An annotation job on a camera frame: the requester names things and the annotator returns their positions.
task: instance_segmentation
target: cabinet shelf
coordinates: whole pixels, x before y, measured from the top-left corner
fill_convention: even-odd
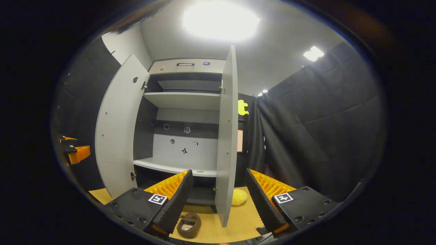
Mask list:
[[[219,94],[188,92],[152,92],[144,97],[158,108],[219,111]]]
[[[173,173],[178,174],[180,172],[183,172],[188,169],[192,168],[182,168],[182,167],[172,167],[165,165],[164,162],[156,162],[156,160],[153,160],[153,157],[134,160],[133,164],[149,169],[154,169],[158,171],[163,171],[167,173]],[[201,169],[192,169],[192,175],[199,176],[199,177],[216,177],[217,171],[216,170],[201,170]]]

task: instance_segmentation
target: white cabinet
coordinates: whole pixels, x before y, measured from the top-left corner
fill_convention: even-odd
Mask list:
[[[235,57],[231,46],[226,60],[156,61],[150,72],[134,55],[123,64],[106,91],[95,135],[97,164],[112,197],[136,186],[130,177],[134,165],[173,174],[192,169],[194,177],[215,180],[215,206],[222,226],[227,225],[237,154]],[[147,144],[153,155],[134,160],[142,97],[158,110],[153,142]]]

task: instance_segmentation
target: cabinet door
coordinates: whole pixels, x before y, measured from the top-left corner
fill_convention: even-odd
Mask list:
[[[238,140],[238,75],[235,47],[230,46],[222,73],[219,113],[215,206],[222,227],[227,226],[235,185]]]
[[[133,168],[136,116],[150,75],[132,54],[113,77],[100,106],[95,129],[95,156],[103,183],[113,198],[137,187]]]

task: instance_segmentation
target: yellow puzzle piece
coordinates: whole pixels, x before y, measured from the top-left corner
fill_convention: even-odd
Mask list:
[[[240,114],[241,116],[249,114],[249,112],[245,110],[246,106],[248,106],[248,104],[245,103],[243,99],[238,100],[238,114]]]

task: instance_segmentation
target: bright light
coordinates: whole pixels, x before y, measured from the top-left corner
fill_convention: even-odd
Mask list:
[[[305,52],[303,55],[304,55],[304,57],[308,58],[308,59],[311,60],[311,61],[315,61],[315,60],[318,59],[318,56],[316,56],[316,55],[315,55],[313,52],[311,52],[311,51],[307,51],[307,52]]]
[[[317,48],[316,46],[313,46],[310,48],[310,51],[312,53],[314,53],[316,56],[318,57],[322,57],[324,55],[324,52],[322,52],[319,48]]]
[[[260,19],[230,3],[210,2],[190,7],[183,27],[192,34],[224,40],[242,40],[254,34]]]

